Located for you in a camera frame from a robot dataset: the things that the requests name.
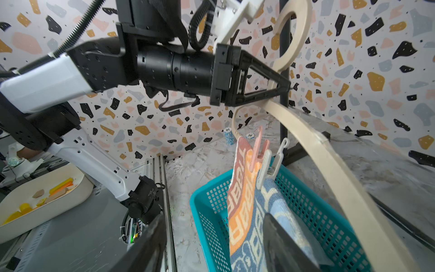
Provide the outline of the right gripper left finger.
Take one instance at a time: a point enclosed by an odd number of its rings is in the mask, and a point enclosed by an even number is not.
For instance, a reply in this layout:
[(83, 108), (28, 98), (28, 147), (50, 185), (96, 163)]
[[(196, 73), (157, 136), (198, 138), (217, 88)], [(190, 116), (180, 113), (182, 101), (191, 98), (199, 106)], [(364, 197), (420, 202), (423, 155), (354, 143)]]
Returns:
[(167, 244), (164, 215), (158, 215), (110, 272), (159, 272)]

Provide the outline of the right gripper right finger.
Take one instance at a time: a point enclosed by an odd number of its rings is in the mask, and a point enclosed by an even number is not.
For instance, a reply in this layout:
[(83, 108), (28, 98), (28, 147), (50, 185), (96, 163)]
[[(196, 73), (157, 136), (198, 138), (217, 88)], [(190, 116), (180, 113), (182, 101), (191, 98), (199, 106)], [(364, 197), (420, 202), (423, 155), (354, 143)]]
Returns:
[(271, 215), (263, 220), (263, 245), (268, 272), (320, 272)]

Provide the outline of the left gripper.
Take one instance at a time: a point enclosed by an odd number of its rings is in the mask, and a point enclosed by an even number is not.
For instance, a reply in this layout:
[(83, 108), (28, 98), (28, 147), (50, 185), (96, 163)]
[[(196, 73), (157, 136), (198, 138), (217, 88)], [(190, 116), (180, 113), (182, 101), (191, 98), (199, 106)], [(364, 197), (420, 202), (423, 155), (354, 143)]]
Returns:
[(137, 70), (149, 98), (171, 90), (192, 98), (207, 96), (214, 106), (237, 107), (290, 90), (287, 78), (233, 45), (218, 44), (215, 54), (144, 46), (137, 55)]

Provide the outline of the orange patterned towel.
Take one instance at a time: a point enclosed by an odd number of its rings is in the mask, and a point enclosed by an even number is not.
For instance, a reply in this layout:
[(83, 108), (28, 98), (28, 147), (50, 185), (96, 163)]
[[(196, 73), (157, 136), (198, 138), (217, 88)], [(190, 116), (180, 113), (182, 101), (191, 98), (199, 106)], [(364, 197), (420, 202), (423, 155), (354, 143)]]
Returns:
[(237, 141), (236, 155), (230, 187), (227, 210), (230, 238), (230, 255), (234, 255), (248, 236), (254, 210), (254, 196), (258, 171), (262, 163), (257, 162), (250, 170), (254, 159), (253, 148), (246, 138)]

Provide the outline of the grey clothespin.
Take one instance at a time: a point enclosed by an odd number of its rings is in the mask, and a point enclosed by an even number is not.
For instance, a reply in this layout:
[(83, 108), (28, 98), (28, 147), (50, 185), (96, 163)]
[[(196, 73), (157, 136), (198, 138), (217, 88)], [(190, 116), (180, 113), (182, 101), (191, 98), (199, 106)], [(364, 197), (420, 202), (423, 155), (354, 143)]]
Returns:
[(284, 159), (284, 149), (286, 149), (289, 146), (289, 139), (288, 138), (284, 138), (280, 144), (280, 147), (278, 148), (278, 151), (274, 157), (274, 160), (272, 160), (273, 156), (272, 156), (272, 151), (269, 149), (269, 145), (270, 145), (270, 141), (267, 140), (265, 142), (265, 147), (262, 150), (262, 167), (258, 172), (257, 175), (257, 181), (256, 181), (256, 188), (258, 190), (261, 190), (265, 181), (270, 179), (270, 180), (275, 180), (279, 169), (280, 169), (280, 165), (283, 162)]

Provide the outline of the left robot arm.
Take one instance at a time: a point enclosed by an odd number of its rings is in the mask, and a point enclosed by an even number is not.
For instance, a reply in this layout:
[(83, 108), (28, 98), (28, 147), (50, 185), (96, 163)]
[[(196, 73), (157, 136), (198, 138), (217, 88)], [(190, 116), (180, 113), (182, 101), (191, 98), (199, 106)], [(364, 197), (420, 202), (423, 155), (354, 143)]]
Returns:
[(1, 73), (1, 125), (20, 144), (62, 158), (103, 184), (132, 218), (164, 212), (163, 189), (122, 168), (81, 128), (71, 99), (142, 83), (148, 97), (182, 92), (190, 105), (237, 107), (285, 95), (290, 81), (238, 46), (227, 45), (261, 1), (203, 1), (188, 28), (180, 1), (117, 1), (116, 37), (78, 44), (102, 7), (94, 1), (65, 42), (27, 66)]

